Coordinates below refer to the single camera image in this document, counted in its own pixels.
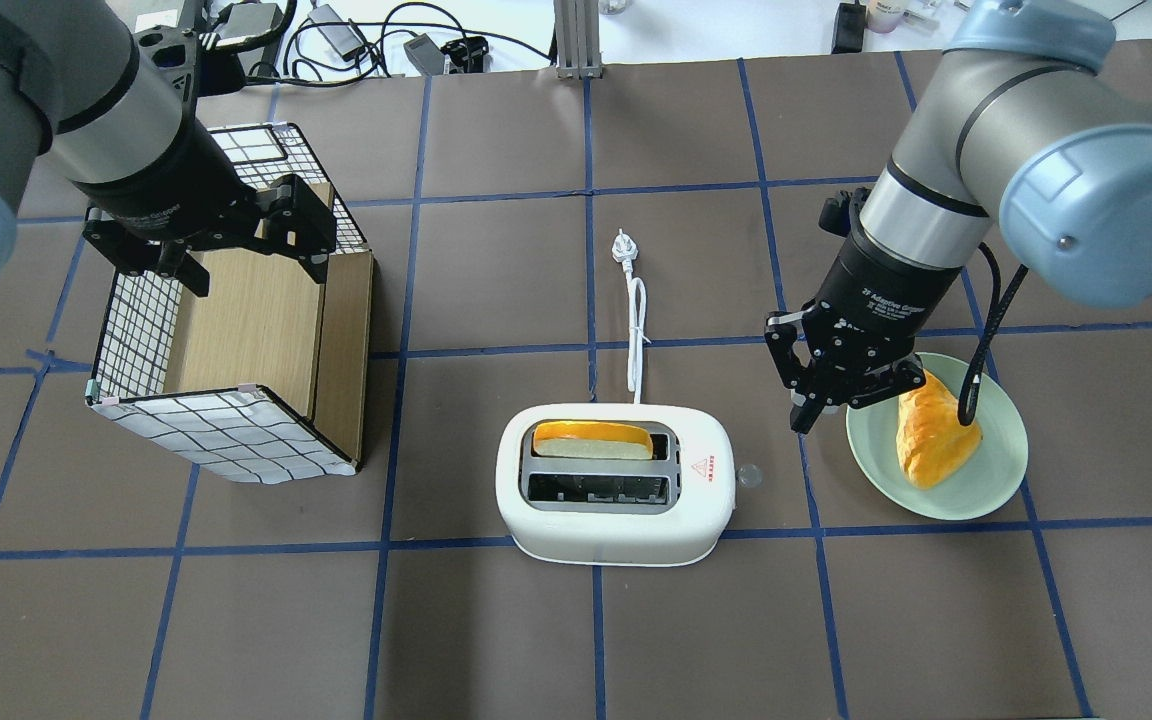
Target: wire basket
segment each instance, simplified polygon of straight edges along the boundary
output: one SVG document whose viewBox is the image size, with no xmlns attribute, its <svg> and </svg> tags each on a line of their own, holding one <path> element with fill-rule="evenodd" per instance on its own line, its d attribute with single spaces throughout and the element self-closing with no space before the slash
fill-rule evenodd
<svg viewBox="0 0 1152 720">
<path fill-rule="evenodd" d="M 212 129 L 243 182 L 263 187 L 288 173 L 329 182 L 291 123 Z M 370 252 L 344 203 L 334 197 L 338 253 Z M 351 458 L 275 392 L 257 384 L 165 395 L 182 286 L 156 273 L 115 273 L 86 401 L 97 414 L 238 482 L 280 483 L 356 473 Z"/>
</svg>

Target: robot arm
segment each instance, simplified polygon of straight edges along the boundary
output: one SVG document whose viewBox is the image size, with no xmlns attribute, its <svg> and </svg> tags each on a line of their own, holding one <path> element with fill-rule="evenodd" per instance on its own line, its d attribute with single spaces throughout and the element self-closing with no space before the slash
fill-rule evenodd
<svg viewBox="0 0 1152 720">
<path fill-rule="evenodd" d="M 227 85 L 223 63 L 202 62 L 199 39 L 191 26 L 132 37 L 103 0 L 0 0 L 0 268 L 33 159 L 50 152 L 96 205 L 84 236 L 119 272 L 176 276 L 206 295 L 188 251 L 247 247 L 325 281 L 332 211 L 296 176 L 244 184 L 194 118 L 200 85 Z M 225 60 L 238 82 L 221 91 L 242 88 L 237 59 Z"/>
<path fill-rule="evenodd" d="M 1114 40 L 1108 20 L 1066 0 L 973 6 L 873 191 L 823 214 L 846 236 L 823 286 L 768 316 L 791 429 L 923 382 L 914 334 L 995 219 L 1070 300 L 1152 295 L 1152 103 L 1097 81 Z"/>
</svg>

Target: wooden board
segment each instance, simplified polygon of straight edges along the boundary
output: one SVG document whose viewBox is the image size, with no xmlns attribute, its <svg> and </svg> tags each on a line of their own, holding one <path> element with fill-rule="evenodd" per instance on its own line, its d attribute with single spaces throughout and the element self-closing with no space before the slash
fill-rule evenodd
<svg viewBox="0 0 1152 720">
<path fill-rule="evenodd" d="M 332 204 L 329 184 L 314 184 L 314 192 Z M 282 256 L 234 249 L 196 258 L 211 273 L 211 291 L 180 297 L 164 391 L 255 382 L 297 414 L 314 415 L 323 286 Z"/>
<path fill-rule="evenodd" d="M 319 336 L 314 427 L 355 460 L 362 460 L 373 267 L 371 251 L 332 256 Z"/>
</svg>

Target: warning label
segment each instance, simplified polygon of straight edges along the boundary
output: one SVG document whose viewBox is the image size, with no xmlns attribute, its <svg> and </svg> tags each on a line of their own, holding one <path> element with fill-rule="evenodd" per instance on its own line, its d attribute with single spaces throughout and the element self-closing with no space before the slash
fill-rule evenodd
<svg viewBox="0 0 1152 720">
<path fill-rule="evenodd" d="M 886 297 L 878 295 L 877 291 L 872 291 L 869 288 L 864 288 L 861 293 L 869 300 L 865 306 L 867 306 L 870 313 L 878 314 L 879 318 L 904 320 L 910 314 L 925 313 L 927 311 L 926 306 L 904 305 L 893 300 L 886 300 Z"/>
<path fill-rule="evenodd" d="M 696 471 L 702 478 L 712 483 L 714 482 L 714 456 L 710 455 L 700 462 L 692 462 L 691 469 Z"/>
</svg>

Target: metal post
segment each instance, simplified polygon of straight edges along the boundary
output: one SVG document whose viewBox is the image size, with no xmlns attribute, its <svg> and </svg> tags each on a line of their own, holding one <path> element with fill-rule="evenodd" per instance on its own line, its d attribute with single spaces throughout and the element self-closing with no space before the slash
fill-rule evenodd
<svg viewBox="0 0 1152 720">
<path fill-rule="evenodd" d="M 602 76 L 598 48 L 598 0 L 554 0 L 558 77 Z"/>
</svg>

